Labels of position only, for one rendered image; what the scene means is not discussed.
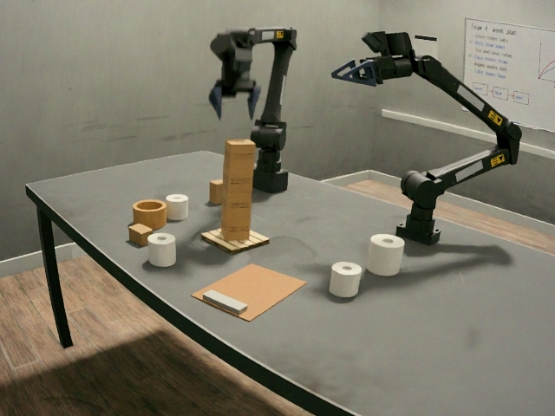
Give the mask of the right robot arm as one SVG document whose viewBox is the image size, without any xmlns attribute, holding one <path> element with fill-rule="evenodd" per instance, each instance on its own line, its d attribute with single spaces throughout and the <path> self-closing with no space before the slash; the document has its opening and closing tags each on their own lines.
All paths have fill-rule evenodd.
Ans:
<svg viewBox="0 0 555 416">
<path fill-rule="evenodd" d="M 256 148 L 261 148 L 253 173 L 268 179 L 289 174 L 281 169 L 280 151 L 284 149 L 287 127 L 287 123 L 281 121 L 281 107 L 291 56 L 297 51 L 296 39 L 297 30 L 292 27 L 229 26 L 218 31 L 210 41 L 211 49 L 222 60 L 221 76 L 224 77 L 250 77 L 252 46 L 267 41 L 274 45 L 275 56 L 264 111 L 260 119 L 255 119 L 251 130 L 251 141 Z"/>
</svg>

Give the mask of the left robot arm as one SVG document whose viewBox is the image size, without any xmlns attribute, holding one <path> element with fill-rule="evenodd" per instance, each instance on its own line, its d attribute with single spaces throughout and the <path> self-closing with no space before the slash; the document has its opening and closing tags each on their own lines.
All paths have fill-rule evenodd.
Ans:
<svg viewBox="0 0 555 416">
<path fill-rule="evenodd" d="M 450 95 L 496 133 L 497 145 L 491 149 L 451 165 L 422 172 L 422 175 L 416 171 L 409 171 L 403 175 L 402 194 L 414 203 L 411 214 L 407 215 L 406 221 L 397 225 L 396 230 L 432 242 L 441 234 L 441 230 L 434 227 L 433 213 L 437 198 L 444 194 L 446 189 L 484 172 L 499 166 L 517 164 L 522 132 L 519 126 L 499 113 L 431 55 L 416 55 L 407 32 L 366 32 L 362 40 L 374 53 L 381 52 L 380 56 L 366 57 L 377 59 L 381 71 L 396 69 L 395 79 L 416 73 Z M 393 58 L 392 55 L 402 57 Z M 510 149 L 507 149 L 509 145 Z"/>
</svg>

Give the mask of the tan cardboard carton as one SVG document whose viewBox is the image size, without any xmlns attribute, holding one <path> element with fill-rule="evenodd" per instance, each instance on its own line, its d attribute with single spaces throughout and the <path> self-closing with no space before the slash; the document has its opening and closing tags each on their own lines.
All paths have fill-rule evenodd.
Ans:
<svg viewBox="0 0 555 416">
<path fill-rule="evenodd" d="M 254 168 L 255 145 L 250 140 L 225 140 L 224 164 L 229 169 Z"/>
<path fill-rule="evenodd" d="M 251 192 L 227 193 L 222 187 L 222 212 L 227 218 L 251 216 Z"/>
<path fill-rule="evenodd" d="M 226 241 L 250 240 L 251 217 L 227 218 L 221 211 L 221 233 Z"/>
<path fill-rule="evenodd" d="M 253 168 L 229 169 L 223 165 L 223 185 L 227 193 L 252 192 Z"/>
</svg>

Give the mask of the tan cardboard cube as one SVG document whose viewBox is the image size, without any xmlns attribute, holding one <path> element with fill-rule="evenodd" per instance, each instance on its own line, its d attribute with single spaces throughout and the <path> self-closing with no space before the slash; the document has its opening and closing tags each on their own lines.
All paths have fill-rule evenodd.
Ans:
<svg viewBox="0 0 555 416">
<path fill-rule="evenodd" d="M 141 245 L 145 246 L 148 245 L 148 237 L 153 235 L 153 230 L 147 228 L 142 224 L 136 224 L 133 226 L 128 227 L 129 231 L 129 240 Z"/>
</svg>

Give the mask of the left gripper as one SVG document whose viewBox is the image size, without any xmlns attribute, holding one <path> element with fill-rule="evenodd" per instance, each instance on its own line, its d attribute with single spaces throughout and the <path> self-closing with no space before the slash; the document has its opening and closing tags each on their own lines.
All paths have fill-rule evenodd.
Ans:
<svg viewBox="0 0 555 416">
<path fill-rule="evenodd" d="M 361 83 L 372 87 L 376 87 L 376 83 L 378 83 L 378 85 L 383 84 L 382 79 L 389 80 L 389 79 L 394 79 L 396 77 L 396 74 L 394 73 L 396 69 L 381 71 L 379 61 L 377 59 L 365 59 L 365 60 L 360 59 L 360 63 L 361 63 L 360 65 L 356 66 L 355 60 L 350 60 L 345 64 L 343 64 L 340 68 L 333 71 L 331 73 L 331 76 L 332 78 L 335 78 L 338 80 Z M 339 72 L 343 71 L 347 67 L 350 67 L 350 71 L 344 73 L 343 76 L 337 75 Z M 359 70 L 363 68 L 364 68 L 364 73 L 365 71 L 366 73 L 360 76 Z M 382 74 L 382 77 L 381 77 L 381 74 Z M 352 75 L 352 78 L 349 77 L 350 75 Z"/>
</svg>

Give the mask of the small square wooden pallet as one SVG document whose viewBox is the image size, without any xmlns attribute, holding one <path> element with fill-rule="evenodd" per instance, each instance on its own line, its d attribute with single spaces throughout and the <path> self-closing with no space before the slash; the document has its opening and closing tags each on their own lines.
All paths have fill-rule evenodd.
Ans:
<svg viewBox="0 0 555 416">
<path fill-rule="evenodd" d="M 221 229 L 201 234 L 201 239 L 233 255 L 241 250 L 250 250 L 260 244 L 269 244 L 269 238 L 250 231 L 250 240 L 226 241 L 221 234 Z M 259 241 L 258 241 L 259 239 Z"/>
</svg>

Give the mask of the brown rectangular block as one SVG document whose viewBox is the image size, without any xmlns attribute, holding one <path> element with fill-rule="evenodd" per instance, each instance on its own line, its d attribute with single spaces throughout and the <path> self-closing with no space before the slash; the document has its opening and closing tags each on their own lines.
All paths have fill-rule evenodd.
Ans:
<svg viewBox="0 0 555 416">
<path fill-rule="evenodd" d="M 209 201 L 214 204 L 222 203 L 222 185 L 223 180 L 210 181 Z"/>
</svg>

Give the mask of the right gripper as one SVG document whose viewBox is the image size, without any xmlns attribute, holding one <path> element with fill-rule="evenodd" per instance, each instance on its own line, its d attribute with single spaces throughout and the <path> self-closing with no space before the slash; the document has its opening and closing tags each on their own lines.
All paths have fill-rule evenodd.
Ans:
<svg viewBox="0 0 555 416">
<path fill-rule="evenodd" d="M 217 77 L 209 92 L 209 100 L 216 108 L 219 118 L 222 112 L 222 96 L 235 96 L 237 91 L 248 91 L 247 102 L 250 117 L 253 116 L 256 101 L 261 91 L 261 84 L 256 84 L 255 77 Z M 219 86 L 221 85 L 221 86 Z M 237 89 L 242 88 L 242 89 Z M 253 96 L 253 101 L 251 100 Z M 217 97 L 217 101 L 216 101 Z"/>
</svg>

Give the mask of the tan flat board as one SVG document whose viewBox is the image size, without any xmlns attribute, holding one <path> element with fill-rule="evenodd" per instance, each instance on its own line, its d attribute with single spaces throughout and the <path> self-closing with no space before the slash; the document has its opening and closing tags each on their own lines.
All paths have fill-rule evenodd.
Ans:
<svg viewBox="0 0 555 416">
<path fill-rule="evenodd" d="M 250 322 L 296 290 L 292 277 L 250 264 L 191 296 Z"/>
</svg>

